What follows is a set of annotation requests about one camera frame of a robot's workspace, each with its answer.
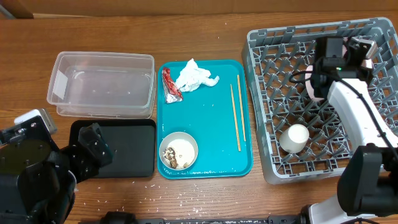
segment black tray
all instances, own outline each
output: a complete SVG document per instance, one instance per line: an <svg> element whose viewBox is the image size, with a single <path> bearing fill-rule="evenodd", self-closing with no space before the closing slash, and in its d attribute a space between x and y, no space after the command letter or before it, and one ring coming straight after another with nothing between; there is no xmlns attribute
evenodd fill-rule
<svg viewBox="0 0 398 224"><path fill-rule="evenodd" d="M99 170L97 178L149 177L155 166L156 123L151 119L79 120L70 128L69 145L78 144L81 128L101 126L103 137L114 151L112 164Z"/></svg>

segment wooden table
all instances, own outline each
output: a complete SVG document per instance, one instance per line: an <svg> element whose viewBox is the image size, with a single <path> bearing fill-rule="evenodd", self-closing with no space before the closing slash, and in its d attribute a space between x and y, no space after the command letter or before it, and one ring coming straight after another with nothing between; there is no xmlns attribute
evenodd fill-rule
<svg viewBox="0 0 398 224"><path fill-rule="evenodd" d="M59 116L46 101L51 71L61 51L151 54L156 70L165 62L191 58L241 62L250 30L370 17L388 17L398 27L398 11L0 21L0 129L12 126L16 116L33 108L47 108L58 126L55 142L60 147L67 145L76 118ZM77 186L67 223L96 220L116 210L135 213L138 218L167 219L286 215L335 194L338 177L285 185L264 180L251 102L254 167L247 176L167 180L156 170L146 179L87 180ZM156 121L156 108L152 119ZM398 216L376 220L397 223Z"/></svg>

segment pink object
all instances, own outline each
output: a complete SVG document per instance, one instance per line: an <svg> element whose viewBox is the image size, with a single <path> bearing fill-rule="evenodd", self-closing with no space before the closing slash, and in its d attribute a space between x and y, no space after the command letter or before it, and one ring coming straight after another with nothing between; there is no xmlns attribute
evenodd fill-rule
<svg viewBox="0 0 398 224"><path fill-rule="evenodd" d="M312 65L309 65L309 66L307 67L306 71L312 71ZM305 74L305 79L310 78L311 75L312 75L311 73L306 73L306 74ZM319 101L323 100L323 98L317 98L317 97L315 97L315 96L313 95L313 88L312 88L312 86L311 86L311 81L310 81L310 80L305 82L305 87L306 87L306 89L307 89L308 95L310 96L310 98L311 98L313 101L319 102Z"/></svg>

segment clear plastic container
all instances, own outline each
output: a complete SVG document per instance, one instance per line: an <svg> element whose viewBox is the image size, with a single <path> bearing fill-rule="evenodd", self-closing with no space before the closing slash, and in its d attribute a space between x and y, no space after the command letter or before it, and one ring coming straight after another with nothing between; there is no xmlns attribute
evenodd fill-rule
<svg viewBox="0 0 398 224"><path fill-rule="evenodd" d="M61 52L47 101L62 116L150 118L155 98L151 55Z"/></svg>

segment wooden surface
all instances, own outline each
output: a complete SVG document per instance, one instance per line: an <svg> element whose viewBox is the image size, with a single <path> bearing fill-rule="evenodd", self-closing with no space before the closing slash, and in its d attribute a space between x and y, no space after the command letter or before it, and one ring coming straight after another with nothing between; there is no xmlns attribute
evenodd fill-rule
<svg viewBox="0 0 398 224"><path fill-rule="evenodd" d="M262 12L398 10L396 0L3 0L34 15L146 16Z"/></svg>
<svg viewBox="0 0 398 224"><path fill-rule="evenodd" d="M33 108L48 108L64 147L76 118L59 116L46 101L57 54L64 50L151 54L155 69L174 60L232 58L241 62L246 34L253 29L388 17L397 11L147 16L0 21L0 129ZM146 179L91 179L77 186L67 223L96 220L107 211L138 218L238 218L295 214L306 204L336 193L338 177L298 184L270 185L263 176L249 100L254 167L242 178L166 180L157 170ZM156 107L152 115L156 121ZM398 217L377 219L397 223Z"/></svg>

